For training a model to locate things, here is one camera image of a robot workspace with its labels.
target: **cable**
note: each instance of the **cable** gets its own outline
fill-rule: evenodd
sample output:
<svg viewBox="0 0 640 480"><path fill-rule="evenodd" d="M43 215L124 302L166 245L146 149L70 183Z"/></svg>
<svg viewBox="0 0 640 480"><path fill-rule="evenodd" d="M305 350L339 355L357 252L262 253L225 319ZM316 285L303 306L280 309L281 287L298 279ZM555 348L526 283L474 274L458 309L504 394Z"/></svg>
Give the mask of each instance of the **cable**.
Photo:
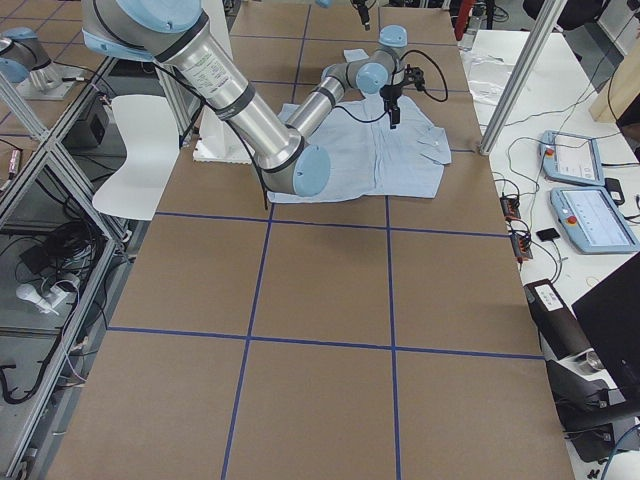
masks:
<svg viewBox="0 0 640 480"><path fill-rule="evenodd" d="M99 182L100 180L104 180L105 178L109 178L111 175L113 175L113 172L105 173L104 175L100 175L99 177L92 178L89 181L91 183Z"/></svg>
<svg viewBox="0 0 640 480"><path fill-rule="evenodd" d="M118 93L114 90L114 88L111 86L111 84L109 82L107 82L104 77L102 76L102 74L98 73L95 70L90 69L89 67L85 67L84 65L73 65L72 63L63 63L60 62L59 60L55 60L54 63L57 63L58 65L63 65L65 67L72 67L72 68L80 68L81 70L87 70L91 73L93 73L96 77L98 77L99 81L102 81L102 83L104 83L107 87L109 87L109 89L113 92L113 95L115 97L118 96Z"/></svg>
<svg viewBox="0 0 640 480"><path fill-rule="evenodd" d="M10 147L15 148L16 150L20 150L21 152L24 151L24 149L20 148L19 146L17 146L15 143L11 143L8 140L4 140L3 138L0 138L0 142L5 143L7 145L9 145Z"/></svg>
<svg viewBox="0 0 640 480"><path fill-rule="evenodd" d="M564 127L564 125L567 123L567 121L569 120L569 118L571 118L571 116L573 115L573 112L575 111L575 109L577 108L578 105L586 102L591 95L593 95L594 93L596 93L596 90L592 90L591 92L589 92L589 94L585 97L582 98L582 96L584 94L586 94L589 91L589 88L592 88L592 82L593 79L595 78L596 74L598 73L598 70L600 69L600 66L602 65L602 62L604 62L604 60L607 58L607 56L609 55L609 52L611 52L611 50L614 48L615 46L615 42L620 38L620 36L622 35L622 33L624 32L624 30L626 29L626 27L629 25L629 23L631 23L631 21L635 18L634 15L631 15L631 18L629 18L629 20L627 21L627 23L622 27L622 29L620 30L620 33L618 33L618 35L613 39L613 41L611 42L611 45L609 46L609 48L607 49L607 51L602 55L602 57L600 58L600 61L598 62L598 64L596 65L593 73L591 74L591 77L589 77L589 83L587 84L586 88L584 89L584 91L578 96L578 99L576 100L575 103L569 105L566 108L563 108L562 110L549 110L549 111L545 111L545 112L540 112L540 113L534 113L532 115L529 115L521 120L516 120L513 122L509 122L509 123L505 123L505 127L510 127L512 125L516 125L518 123L523 123L526 122L527 120L530 120L531 118L534 117L541 117L544 115L549 115L549 114L553 114L553 113L564 113L567 110L572 110L569 115L567 116L567 118L564 119L564 121L562 122L562 125L560 126L560 128L558 130L562 130L562 127Z"/></svg>
<svg viewBox="0 0 640 480"><path fill-rule="evenodd" d="M616 68L613 70L613 73L609 78L609 83L607 84L607 106L609 107L609 111L611 112L611 116L613 117L616 125L618 124L620 119L617 117L617 115L613 111L613 107L611 106L611 85L613 84L613 79L615 78L616 72L618 71L619 67L620 67L620 64L616 65Z"/></svg>
<svg viewBox="0 0 640 480"><path fill-rule="evenodd" d="M98 165L99 167L104 168L105 170L109 170L110 172L115 172L117 170L117 168L112 168L112 167L109 167L109 166L105 165L104 163L100 163L95 158L91 158L89 155L84 155L84 154L80 154L80 153L72 153L72 155L74 157L85 158L88 161L90 161L91 163L94 163L94 164Z"/></svg>
<svg viewBox="0 0 640 480"><path fill-rule="evenodd" d="M440 68L440 65L438 65L436 63L436 61L431 58L429 55L427 55L426 53L424 53L421 50L407 50L406 52L404 52L404 54L400 57L400 61L404 60L407 55L411 54L411 53L417 53L419 55L422 55L424 58L426 58L429 62L431 62L433 64L434 67L436 67L436 70L438 71L438 73L440 74L440 78L442 79L442 86L444 88L444 98L437 98L434 97L433 95L431 95L429 92L427 92L426 90L424 90L424 93L427 97L429 97L432 100L435 100L436 102L440 102L440 103L444 103L447 100L449 100L449 87L447 86L447 79L444 76L444 73L442 73L442 69Z"/></svg>
<svg viewBox="0 0 640 480"><path fill-rule="evenodd" d="M519 200L520 200L520 187L518 187L518 185L515 182L509 180L508 178L505 178L504 175L502 176L502 178L494 178L493 181L494 181L494 183L502 182L502 192L500 193L500 196L507 197L507 198L516 198L518 200L518 203L519 203ZM506 184L512 185L516 189L516 193L511 193L511 194L506 195L504 193L504 187L506 186Z"/></svg>
<svg viewBox="0 0 640 480"><path fill-rule="evenodd" d="M564 261L562 259L562 254L560 253L560 248L558 247L558 244L556 243L556 241L551 240L551 243L553 244L553 247L556 249L556 253L558 254L558 265L559 265L558 273L554 278L551 279L551 283L556 283L558 280L560 280L560 276L562 275L562 267L564 265Z"/></svg>
<svg viewBox="0 0 640 480"><path fill-rule="evenodd" d="M542 245L540 245L535 240L531 240L531 244L535 245L538 248L540 248L544 253L546 253L549 256L549 258L551 258L551 260L553 261L554 269L553 269L553 276L551 277L550 281L551 281L551 283L557 282L558 278L560 278L560 272L562 271L561 263L558 263L558 261L551 254L551 252L549 250L547 250L546 248L544 248Z"/></svg>
<svg viewBox="0 0 640 480"><path fill-rule="evenodd" d="M354 116L349 110L344 108L342 105L336 105L334 108L336 110L344 110L347 113L347 115L353 118L356 122L360 122L360 123L376 123L380 121L382 118L384 118L384 116L387 114L387 112L382 112L382 115L380 115L378 118L373 118L370 120L362 120L361 118Z"/></svg>
<svg viewBox="0 0 640 480"><path fill-rule="evenodd" d="M640 167L640 163L601 163L600 166L602 167L609 167L609 168L615 168L615 167Z"/></svg>
<svg viewBox="0 0 640 480"><path fill-rule="evenodd" d="M36 242L37 244L42 245L42 240L39 240L33 236L16 238L15 240L12 240L11 242L9 242L9 244L6 247L4 247L2 251L0 251L0 257L2 257L2 255L4 255L7 252L7 250L9 250L12 246L14 246L16 243L22 240L31 240L32 242Z"/></svg>
<svg viewBox="0 0 640 480"><path fill-rule="evenodd" d="M607 459L607 463L604 466L604 470L602 470L602 476L600 477L600 480L606 479L607 472L609 471L609 467L611 466L611 462L613 461L613 457L616 455L616 453L618 453L618 450L620 449L620 445L622 445L622 442L624 441L624 439L627 438L629 435L631 435L631 432L639 429L640 429L640 425L634 425L629 430L624 432L624 434L618 439L615 446L613 447L613 450L611 450L611 453L609 454L609 458Z"/></svg>
<svg viewBox="0 0 640 480"><path fill-rule="evenodd" d="M625 29L627 28L627 26L631 23L631 21L636 18L635 17L635 13L638 12L638 9L636 9L636 11L634 12L633 15L631 15L631 17L629 18L629 20L627 20L627 23L624 24L624 26L620 29L620 32L618 33L618 35L616 35L616 37L613 39L613 41L611 42L611 45L609 45L609 48L607 49L607 51L604 53L604 55L602 56L602 58L600 59L600 61L598 62L598 65L596 65L595 70L593 71L593 74L591 75L591 77L589 78L589 83L587 84L587 87L584 89L584 91L580 94L580 96L578 97L578 102L576 102L573 106L573 109L571 110L571 112L569 112L569 115L567 115L567 118L564 119L564 121L562 122L562 124L560 125L560 128L558 128L559 131L562 131L562 127L564 127L564 125L569 121L569 118L571 118L571 116L573 115L573 113L575 112L575 109L578 107L578 104L581 103L580 102L580 98L587 93L587 91L589 91L589 88L592 88L591 83L593 82L593 79L596 76L596 73L598 72L598 69L600 68L600 65L602 65L602 62L604 62L605 58L607 58L607 55L609 55L609 52L611 52L611 50L613 50L613 48L615 47L616 41L620 38L620 36L622 35L622 33L625 31ZM607 101L609 101L609 91L611 89L611 82L613 81L613 76L615 75L616 71L618 70L618 67L616 66L616 68L614 69L613 73L611 74L611 77L609 78L609 90L607 91Z"/></svg>

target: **metal rack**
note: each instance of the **metal rack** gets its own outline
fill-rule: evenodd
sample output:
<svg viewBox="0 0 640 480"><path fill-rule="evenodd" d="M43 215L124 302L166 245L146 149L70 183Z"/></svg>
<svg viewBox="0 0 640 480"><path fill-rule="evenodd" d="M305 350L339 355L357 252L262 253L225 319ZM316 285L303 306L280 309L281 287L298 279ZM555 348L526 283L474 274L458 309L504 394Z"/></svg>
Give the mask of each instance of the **metal rack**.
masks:
<svg viewBox="0 0 640 480"><path fill-rule="evenodd" d="M106 75L115 64L115 60L106 60L98 69L98 75ZM39 423L46 417L51 406L51 396L61 372L67 368L67 355L76 341L76 337L85 323L94 303L96 294L102 287L109 266L118 252L124 251L123 238L127 230L127 222L103 215L96 211L91 199L92 185L73 157L62 145L62 139L69 131L88 102L94 98L90 85L79 93L67 107L62 116L51 129L38 119L31 107L22 100L14 87L0 74L0 99L12 110L29 132L39 142L39 146L5 194L0 197L0 233L5 235L24 235L25 231L42 232L51 230L59 219L42 221L38 215L29 218L29 210L35 208L37 195L34 197L36 179L46 175L54 178L64 186L69 197L93 223L103 238L103 246L93 262L86 278L82 295L74 307L61 307L58 317L52 314L39 313L33 305L15 298L17 274L3 274L0 280L0 362L12 361L17 365L16 372L11 373L14 384L31 385L37 375L40 362L48 352L60 332L61 322L66 324L64 334L59 339L51 360L44 371L44 376L36 393L26 402L9 405L0 399L0 477L16 478L27 451L30 455L40 450L41 445L33 440ZM3 270L17 258L8 256L0 258L4 262Z"/></svg>

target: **black device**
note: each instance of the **black device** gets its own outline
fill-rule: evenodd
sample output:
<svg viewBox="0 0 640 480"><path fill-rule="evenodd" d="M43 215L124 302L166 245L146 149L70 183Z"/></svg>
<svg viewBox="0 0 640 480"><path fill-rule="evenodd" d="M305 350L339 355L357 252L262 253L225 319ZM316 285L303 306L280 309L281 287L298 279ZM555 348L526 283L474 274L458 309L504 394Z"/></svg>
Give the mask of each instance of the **black device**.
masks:
<svg viewBox="0 0 640 480"><path fill-rule="evenodd" d="M367 7L367 0L353 0L352 5L358 11L358 15L360 15L360 23L365 30L371 30L371 24L369 23L371 19L369 18L369 8Z"/></svg>
<svg viewBox="0 0 640 480"><path fill-rule="evenodd" d="M605 178L604 188L609 192L609 196L613 203L616 205L622 205L624 203L624 194L622 193L622 186L620 180L617 178Z"/></svg>
<svg viewBox="0 0 640 480"><path fill-rule="evenodd" d="M591 348L576 318L551 281L544 279L524 286L531 318L556 358L577 355Z"/></svg>
<svg viewBox="0 0 640 480"><path fill-rule="evenodd" d="M577 300L573 311L624 396L640 401L640 254Z"/></svg>
<svg viewBox="0 0 640 480"><path fill-rule="evenodd" d="M573 441L585 461L606 457L640 416L639 279L640 254L636 254L572 306L585 337L619 390L605 389L594 382L587 387L584 379L568 370L555 368L554 376L549 376L565 429L591 432L579 441L576 435ZM622 445L623 450L639 448L637 435L628 437Z"/></svg>
<svg viewBox="0 0 640 480"><path fill-rule="evenodd" d="M67 148L95 148L102 139L109 125L109 116L97 95L82 111L62 143Z"/></svg>
<svg viewBox="0 0 640 480"><path fill-rule="evenodd" d="M555 228L545 228L544 230L538 230L536 232L536 235L543 242L550 242L557 238L560 238L560 234Z"/></svg>

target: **blue tape line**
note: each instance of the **blue tape line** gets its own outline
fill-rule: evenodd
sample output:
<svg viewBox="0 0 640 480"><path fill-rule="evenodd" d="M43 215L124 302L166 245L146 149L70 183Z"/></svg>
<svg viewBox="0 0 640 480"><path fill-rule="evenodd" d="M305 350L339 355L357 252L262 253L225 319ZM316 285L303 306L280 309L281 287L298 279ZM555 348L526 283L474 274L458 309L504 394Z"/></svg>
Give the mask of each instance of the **blue tape line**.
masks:
<svg viewBox="0 0 640 480"><path fill-rule="evenodd" d="M341 347L341 348L359 348L365 350L391 350L388 345L376 345L373 343L350 343L350 342L334 342L330 340L308 340L304 338L281 338L281 337L251 337L256 342L266 343L288 343L294 345L314 345L319 347Z"/></svg>
<svg viewBox="0 0 640 480"><path fill-rule="evenodd" d="M468 237L509 238L507 233L463 232L456 230L433 230L429 228L391 227L394 232L435 233L438 235L463 235Z"/></svg>
<svg viewBox="0 0 640 480"><path fill-rule="evenodd" d="M396 347L399 352L435 353L438 355L457 355L464 357L512 358L516 360L544 360L542 355L526 353L479 352L474 350L449 350L442 348Z"/></svg>
<svg viewBox="0 0 640 480"><path fill-rule="evenodd" d="M117 325L109 325L109 331L127 332L127 333L152 333L155 335L176 335L182 337L205 337L205 338L222 338L225 340L246 340L245 335L234 335L232 333L215 333L215 332L195 332L189 330L163 330L154 328L139 327L119 327Z"/></svg>
<svg viewBox="0 0 640 480"><path fill-rule="evenodd" d="M271 212L269 212L269 223L267 224L267 231L264 236L264 245L262 246L262 258L260 259L260 269L258 270L258 278L256 279L256 290L253 295L253 304L251 305L251 317L249 318L249 327L247 328L247 338L244 344L244 353L242 354L242 364L240 366L240 375L238 377L238 386L236 387L236 396L233 401L233 411L231 414L231 424L229 425L229 434L227 436L227 446L224 451L224 462L222 464L222 474L220 478L225 480L227 478L227 470L229 468L229 458L231 456L231 446L233 444L233 434L235 431L236 420L238 418L238 408L240 406L240 396L242 394L242 386L244 384L244 375L247 368L247 361L249 359L249 347L251 346L251 334L253 332L253 324L256 318L256 311L258 308L258 298L260 297L260 287L262 285L262 276L264 274L264 265L267 260L267 250L269 249L269 237L271 235L271 221L273 220L273 213L275 212L275 205L271 205Z"/></svg>
<svg viewBox="0 0 640 480"><path fill-rule="evenodd" d="M336 227L336 228L356 228L365 230L380 230L385 231L386 227L376 227L375 225L349 225L342 223L318 223L318 222L303 222L301 220L274 220L273 223L281 225L303 225L312 227Z"/></svg>
<svg viewBox="0 0 640 480"><path fill-rule="evenodd" d="M351 343L351 342L336 342L331 340L309 340L304 338L284 338L284 337L266 337L266 336L251 336L238 335L233 333L217 333L217 332L196 332L190 330L168 330L168 329L156 329L156 328L142 328L142 327L124 327L109 325L109 331L113 332L125 332L125 333L144 333L151 335L176 335L183 337L204 337L204 338L219 338L223 340L242 340L246 341L249 338L251 341L264 342L264 343L288 343L296 345L314 345L320 347L341 347L341 348L357 348L364 350L388 350L391 351L391 345L377 345L373 343ZM396 351L398 352L410 352L410 353L433 353L438 355L457 355L465 357L491 357L491 358L512 358L516 360L544 360L542 355L531 355L526 353L500 353L500 352L481 352L476 350L453 350L443 348L428 348L428 347L410 347L396 345Z"/></svg>
<svg viewBox="0 0 640 480"><path fill-rule="evenodd" d="M304 53L304 43L307 37L307 29L309 28L309 18L311 17L311 5L307 8L307 18L304 22L304 31L302 32L302 43L300 44L300 54L298 55L298 65L296 66L296 78L291 92L291 103L295 102L298 78L300 78L300 64L302 63L302 54Z"/></svg>
<svg viewBox="0 0 640 480"><path fill-rule="evenodd" d="M346 223L320 223L320 222L304 222L301 220L274 220L260 219L251 217L226 217L224 215L206 215L198 213L179 213L179 212L156 212L156 215L164 217L185 217L185 218L203 218L209 220L232 220L239 222L256 222L256 223L274 223L280 225L302 225L312 227L335 227L335 228L355 228L386 231L387 227L376 225L356 225ZM487 232L465 232L459 230L437 230L433 228L411 228L411 227L388 227L393 232L410 232L410 233L431 233L436 235L463 235L469 237L490 237L490 238L509 238L506 233L487 233Z"/></svg>
<svg viewBox="0 0 640 480"><path fill-rule="evenodd" d="M380 20L378 20L378 32L380 31ZM287 36L279 36L279 35L251 35L251 34L231 34L230 37L235 38L261 38L261 39L274 39L274 40L308 40L312 42L337 42L337 43L370 43L373 45L377 45L378 42L375 40L359 40L359 39L343 39L343 38L315 38L315 37L307 37L307 31L305 28L305 32L303 37L287 37ZM456 43L442 43L442 42L409 42L409 47L411 45L423 45L429 47L455 47L458 48Z"/></svg>
<svg viewBox="0 0 640 480"><path fill-rule="evenodd" d="M204 218L208 220L234 220L238 222L257 222L268 223L270 220L266 218L253 218L253 217L234 217L225 215L207 215L204 213L180 213L180 212L156 212L156 215L161 217L185 217L185 218Z"/></svg>
<svg viewBox="0 0 640 480"><path fill-rule="evenodd" d="M47 22L48 22L49 20L51 20L51 17L53 17L56 13L58 13L58 11L59 11L62 7L64 7L64 2L60 2L60 5L58 5L58 7L57 7L53 12L51 12L51 15L49 15L47 18L45 18L45 19L44 19L44 22L42 23L42 25L40 25L38 28L36 28L36 29L35 29L35 32L37 33L37 32L38 32L38 30L40 30L42 27L44 27L44 26L47 24Z"/></svg>
<svg viewBox="0 0 640 480"><path fill-rule="evenodd" d="M303 40L303 37L287 37L284 35L252 35L250 33L233 33L229 35L232 38L262 38L275 40Z"/></svg>
<svg viewBox="0 0 640 480"><path fill-rule="evenodd" d="M13 10L11 10L11 12L9 13L9 15L7 15L7 18L14 18L13 14L16 13L18 10L20 10L22 7L24 7L24 5L27 3L27 0L22 0L22 2L20 3L20 5L18 5L16 8L14 8Z"/></svg>
<svg viewBox="0 0 640 480"><path fill-rule="evenodd" d="M393 385L393 430L396 446L396 480L402 480L402 452L400 451L400 408L398 400L398 359L396 355L396 320L393 295L393 256L391 246L391 212L389 197L385 196L387 224L387 275L389 280L389 326L391 337L391 379Z"/></svg>
<svg viewBox="0 0 640 480"><path fill-rule="evenodd" d="M4 121L5 121L7 118L9 118L9 115L11 115L11 112L7 113L4 117L2 117L2 120L0 120L0 126L4 123Z"/></svg>

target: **black cable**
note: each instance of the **black cable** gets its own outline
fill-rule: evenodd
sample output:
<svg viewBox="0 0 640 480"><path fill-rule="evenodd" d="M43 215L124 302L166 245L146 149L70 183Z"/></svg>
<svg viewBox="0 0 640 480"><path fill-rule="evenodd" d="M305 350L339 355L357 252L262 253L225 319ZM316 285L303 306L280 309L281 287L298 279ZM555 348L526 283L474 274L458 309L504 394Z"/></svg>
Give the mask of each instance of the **black cable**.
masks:
<svg viewBox="0 0 640 480"><path fill-rule="evenodd" d="M358 118L355 115L353 115L349 110L344 108L342 105L336 105L334 108L336 110L344 110L347 113L347 115L349 115L351 118L353 118L356 122L360 122L360 123L376 123L376 122L380 121L381 119L383 119L384 116L387 114L387 112L382 112L382 115L380 115L378 118L372 118L370 120L362 120L361 118Z"/></svg>
<svg viewBox="0 0 640 480"><path fill-rule="evenodd" d="M609 45L609 48L607 49L607 51L604 53L604 55L602 55L602 58L600 59L600 61L598 62L598 64L596 65L595 70L593 71L593 74L591 75L591 77L589 78L589 83L587 84L587 87L584 89L584 91L580 94L580 96L578 97L578 102L576 102L573 105L573 108L571 110L571 112L569 112L569 115L567 116L567 118L564 119L564 121L562 122L562 124L560 125L560 128L558 128L559 131L562 131L562 127L564 127L564 125L569 121L569 119L571 118L571 116L573 115L573 113L575 112L576 108L578 107L578 105L584 101L587 100L587 98L589 98L591 96L591 92L589 95L587 95L585 97L584 100L580 101L580 98L589 91L589 87L592 87L592 82L593 79L596 76L596 73L598 72L598 69L600 68L600 65L602 65L602 62L604 62L605 58L607 58L607 55L609 55L609 52L611 52L611 50L613 50L613 48L615 47L616 41L618 40L618 38L620 38L620 35L622 35L622 32L625 31L625 29L627 28L627 26L631 23L631 21L636 18L635 17L635 13L638 12L638 9L636 9L636 11L634 12L633 15L631 15L631 17L629 18L629 20L627 20L627 23L624 24L624 26L622 27L622 29L620 30L620 33L618 33L618 35L616 35L616 37L613 39L613 41L611 42L611 45ZM618 67L616 67L613 71L613 73L611 74L611 77L609 78L609 88L611 88L611 81L613 80L613 75L615 74L616 70L618 69Z"/></svg>
<svg viewBox="0 0 640 480"><path fill-rule="evenodd" d="M81 70L87 70L87 71L89 71L89 72L93 73L93 74L98 78L98 81L101 81L101 82L102 82L102 83L104 83L107 87L109 87L109 89L113 92L113 95L114 95L115 97L117 97L117 96L118 96L118 93L117 93L117 92L115 91L115 89L111 86L111 84L110 84L109 82L107 82L107 81L105 80L104 76L103 76L102 74L98 73L97 71L92 70L92 69L90 69L90 68L88 68L88 67L85 67L85 66L81 66L81 65L73 65L73 64L71 64L71 63L63 63L63 62L61 62L61 61L59 61L59 60L54 60L54 63L57 63L58 65L63 65L63 66L65 66L65 67L72 67L72 68L79 68L79 69L81 69Z"/></svg>
<svg viewBox="0 0 640 480"><path fill-rule="evenodd" d="M613 73L609 78L609 83L607 84L607 106L609 107L609 112L611 112L611 116L613 117L616 125L618 124L620 119L616 116L615 112L613 111L613 107L611 106L611 85L613 84L613 79L615 78L616 72L618 71L619 67L620 64L616 65L616 68L613 70Z"/></svg>
<svg viewBox="0 0 640 480"><path fill-rule="evenodd" d="M187 126L187 128L185 129L184 132L182 132L182 135L180 136L180 146L182 146L182 142L184 141L185 138L187 138L187 135L189 134L189 131L194 127L194 125L196 124L196 121L198 120L198 116L200 115L200 112L202 112L202 109L206 106L209 107L214 113L215 113L215 108L213 108L213 105L211 105L209 103L209 101L204 98L204 96L202 96L200 94L200 92L198 92L195 88L193 88L191 85L187 84L184 80L182 80L180 77L178 77L175 73L173 73L170 70L167 70L166 68L157 65L155 63L152 63L153 67L157 70L160 70L164 73L166 73L167 75L169 75L171 78L173 78L176 82L178 82L178 84L184 88L186 91L188 91L191 95L193 95L194 97L196 97L198 100L200 100L200 106L196 109L196 111L193 113L193 115L191 116L191 121L189 122L189 125Z"/></svg>
<svg viewBox="0 0 640 480"><path fill-rule="evenodd" d="M546 253L549 256L549 258L551 258L551 260L553 261L553 276L551 277L551 283L557 282L558 278L560 277L559 272L562 269L561 264L558 264L558 261L552 255L552 253L546 248L544 248L542 245L540 245L538 242L536 242L535 240L531 240L531 244L540 248L544 253Z"/></svg>
<svg viewBox="0 0 640 480"><path fill-rule="evenodd" d="M20 405L21 403L24 403L27 400L31 399L36 394L36 392L40 388L40 385L42 384L42 380L44 379L44 373L47 370L49 363L51 363L51 359L53 358L53 355L58 349L58 346L60 345L61 340L62 340L62 329L60 329L60 332L58 333L58 335L56 335L56 339L53 342L51 349L47 353L47 356L43 360L38 362L40 364L40 369L38 370L38 376L36 377L36 381L34 382L33 386L29 390L25 390L23 392L24 395L22 397L13 396L13 393L17 390L18 387L10 389L9 384L7 383L7 377L4 374L5 370L13 370L14 368L16 368L16 365L15 364L0 365L0 389L2 390L2 398L6 403L8 403L9 405Z"/></svg>
<svg viewBox="0 0 640 480"><path fill-rule="evenodd" d="M604 60L607 58L607 56L609 55L609 52L611 52L615 46L615 42L618 40L618 38L620 38L620 35L622 35L622 33L624 32L625 28L629 25L629 23L631 23L631 21L635 18L634 15L631 15L631 18L627 21L627 23L622 27L622 29L620 30L620 33L618 33L618 35L613 39L613 41L611 42L611 45L609 46L609 48L607 49L607 51L602 55L602 57L600 58L600 61L598 62L598 64L596 65L593 73L591 74L591 77L589 77L589 83L587 84L587 87L584 89L584 91L578 96L578 99L575 103L569 105L566 108L563 108L562 110L548 110L545 112L540 112L540 113L534 113L531 114L521 120L516 120L510 123L505 123L505 127L510 127L512 125L516 125L518 123L523 123L526 122L527 120L530 120L531 118L534 117L541 117L544 115L550 115L553 113L564 113L567 110L571 110L571 113L569 114L569 116L562 122L561 127L558 130L562 130L562 127L567 123L567 121L569 120L569 118L571 118L571 116L573 115L573 111L577 108L578 105L586 102L589 97L591 97L591 95L593 95L594 93L596 93L596 90L592 90L585 98L582 98L582 96L587 93L589 91L589 87L592 87L592 82L593 79L595 78L596 74L598 73L598 70L600 69L600 66L602 65L602 62L604 62Z"/></svg>
<svg viewBox="0 0 640 480"><path fill-rule="evenodd" d="M494 178L493 182L494 183L503 182L501 196L503 196L503 197L511 196L512 198L515 197L516 199L520 200L520 187L518 187L518 184L516 182L513 182L513 181L509 180L508 178L504 178L504 177L503 178ZM505 195L504 187L506 186L507 183L509 185L512 185L516 189L516 193Z"/></svg>
<svg viewBox="0 0 640 480"><path fill-rule="evenodd" d="M209 102L207 102L207 106L209 108L212 108ZM262 188L262 201L264 202L264 209L268 210L269 203L267 198L267 192L269 191L269 188L267 187L267 184L265 183L264 178L262 177L262 169L256 162L256 159L253 156L253 154L251 153L251 150L249 149L249 145L247 145L247 142L245 142L244 138L242 138L242 136L240 135L240 132L238 132L236 127L234 127L231 122L225 122L225 123L229 125L229 128L231 128L231 131L235 133L236 137L238 137L238 140L240 140L240 143L242 144L245 151L247 152L247 155L249 155L249 159L251 160L251 165L253 165L253 168L256 171L256 175L258 176L258 180L260 181L260 187Z"/></svg>
<svg viewBox="0 0 640 480"><path fill-rule="evenodd" d="M556 243L555 240L551 240L551 243L553 244L553 247L556 249L556 253L558 254L558 273L557 275L551 279L551 283L555 283L558 280L560 280L560 276L562 275L562 266L564 265L564 262L562 260L562 254L560 253L560 248L558 248L558 244Z"/></svg>
<svg viewBox="0 0 640 480"><path fill-rule="evenodd" d="M496 23L504 23L509 20L509 12L507 12L504 8L494 5L493 8L493 21Z"/></svg>
<svg viewBox="0 0 640 480"><path fill-rule="evenodd" d="M93 300L92 303L98 307L98 310L100 310L100 315L102 315L102 321L104 322L104 329L107 330L109 328L109 322L107 320L107 315L104 313L104 308L96 300Z"/></svg>
<svg viewBox="0 0 640 480"><path fill-rule="evenodd" d="M405 57L411 53L417 53L418 55L422 55L424 58L426 58L429 62L431 62L433 64L434 67L436 67L436 70L438 71L438 73L440 74L440 78L442 79L442 86L444 88L444 98L437 98L434 97L433 95L431 95L429 92L427 92L426 90L424 90L424 93L427 97L429 97L432 100L435 100L436 102L440 102L440 103L444 103L447 100L449 100L449 87L447 86L447 79L444 76L444 73L442 73L442 69L440 68L440 65L438 65L436 63L436 61L431 58L429 55L427 55L426 53L424 53L421 50L407 50L406 52L404 52L404 54L402 55L402 57L400 57L400 61L404 60Z"/></svg>
<svg viewBox="0 0 640 480"><path fill-rule="evenodd" d="M640 163L601 163L603 167L640 167Z"/></svg>
<svg viewBox="0 0 640 480"><path fill-rule="evenodd" d="M109 166L105 165L104 163L101 163L101 162L97 161L95 158L90 157L89 155L84 155L84 154L80 154L80 153L72 153L71 155L73 155L74 157L85 158L88 161L90 161L91 163L94 163L94 164L98 165L99 167L104 168L105 170L109 170L110 172L115 172L117 170L117 168L109 167Z"/></svg>
<svg viewBox="0 0 640 480"><path fill-rule="evenodd" d="M609 454L609 458L607 459L607 463L604 466L604 470L602 470L602 476L600 477L600 480L605 480L607 476L607 472L609 471L609 467L611 466L611 462L613 461L613 457L615 457L615 455L618 453L618 450L620 449L620 445L622 445L622 442L624 442L625 438L631 435L631 432L638 429L640 429L640 425L634 425L629 430L624 432L624 434L618 439L615 446L613 447L613 450L611 450L611 453Z"/></svg>
<svg viewBox="0 0 640 480"><path fill-rule="evenodd" d="M92 178L89 181L91 183L99 182L100 180L104 180L105 178L109 178L111 175L113 175L113 172L105 173L104 175L100 175L99 177Z"/></svg>
<svg viewBox="0 0 640 480"><path fill-rule="evenodd" d="M4 139L0 138L0 142L2 142L2 143L6 143L6 144L7 144L7 145L9 145L10 147L15 148L16 150L20 150L21 152L22 152L22 151L24 151L24 149L20 148L20 147L19 147L19 146L17 146L15 143L11 143L11 142L10 142L10 141L8 141L8 140L4 140Z"/></svg>
<svg viewBox="0 0 640 480"><path fill-rule="evenodd" d="M7 253L7 250L9 250L12 246L14 246L16 243L22 241L22 240L31 240L32 242L36 242L39 245L42 245L42 240L34 237L34 236L28 236L28 237L20 237L20 238L16 238L15 240L12 240L11 242L9 242L9 244L4 247L2 249L2 251L0 251L0 257L2 257L2 255L4 255L5 253Z"/></svg>

